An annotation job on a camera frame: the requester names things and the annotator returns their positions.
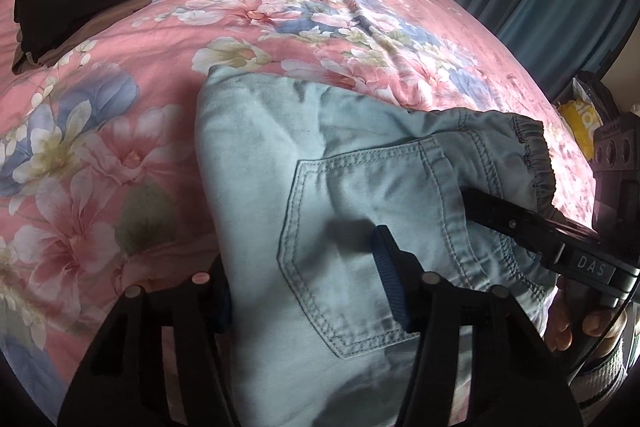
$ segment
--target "knit sleeve cuff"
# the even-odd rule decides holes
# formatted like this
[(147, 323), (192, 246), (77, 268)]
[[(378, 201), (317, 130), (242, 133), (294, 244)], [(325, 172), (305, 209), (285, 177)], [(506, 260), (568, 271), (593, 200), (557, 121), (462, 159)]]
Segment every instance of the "knit sleeve cuff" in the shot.
[(622, 341), (610, 357), (585, 374), (574, 378), (571, 391), (580, 406), (582, 420), (588, 425), (604, 409), (626, 378), (622, 360)]

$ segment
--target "pink floral fabric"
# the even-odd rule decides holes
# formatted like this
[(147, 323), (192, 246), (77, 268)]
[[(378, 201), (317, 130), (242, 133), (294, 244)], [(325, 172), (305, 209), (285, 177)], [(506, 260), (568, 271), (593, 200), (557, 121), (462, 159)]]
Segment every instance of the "pink floral fabric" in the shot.
[(175, 285), (216, 255), (193, 147), (213, 65), (412, 109), (542, 120), (555, 204), (590, 221), (594, 184), (574, 140), (507, 49), (451, 0), (154, 0), (21, 76), (11, 74), (13, 4), (0, 0), (0, 347), (52, 418), (127, 285)]

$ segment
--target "blue gripper pad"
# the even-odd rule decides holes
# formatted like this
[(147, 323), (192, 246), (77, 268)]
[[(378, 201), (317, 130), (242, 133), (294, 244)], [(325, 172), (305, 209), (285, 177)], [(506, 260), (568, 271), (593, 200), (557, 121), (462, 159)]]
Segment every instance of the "blue gripper pad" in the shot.
[(420, 277), (424, 273), (418, 258), (401, 251), (385, 225), (371, 235), (371, 251), (391, 313), (407, 333), (413, 333), (412, 303), (420, 298)]

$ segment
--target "silver screw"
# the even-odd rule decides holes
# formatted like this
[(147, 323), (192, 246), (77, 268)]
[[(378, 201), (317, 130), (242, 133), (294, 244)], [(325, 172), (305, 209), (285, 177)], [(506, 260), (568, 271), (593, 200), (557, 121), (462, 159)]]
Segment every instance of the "silver screw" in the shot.
[(191, 276), (191, 282), (194, 284), (206, 284), (209, 279), (211, 279), (211, 276), (207, 272), (198, 272)]
[(134, 285), (129, 286), (126, 290), (124, 290), (125, 297), (129, 299), (135, 299), (142, 293), (142, 288), (140, 286)]
[(494, 294), (497, 298), (506, 299), (509, 296), (509, 289), (504, 286), (495, 285), (491, 286), (491, 293)]
[(425, 272), (422, 274), (422, 280), (427, 284), (438, 284), (440, 276), (436, 272)]

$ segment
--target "back pocket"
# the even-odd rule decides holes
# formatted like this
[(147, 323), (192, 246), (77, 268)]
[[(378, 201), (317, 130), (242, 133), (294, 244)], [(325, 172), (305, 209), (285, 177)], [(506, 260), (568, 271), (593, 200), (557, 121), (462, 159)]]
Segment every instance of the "back pocket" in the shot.
[(370, 253), (387, 225), (401, 250), (457, 286), (486, 283), (472, 253), (456, 174), (437, 140), (301, 161), (278, 263), (306, 317), (342, 358), (407, 340)]

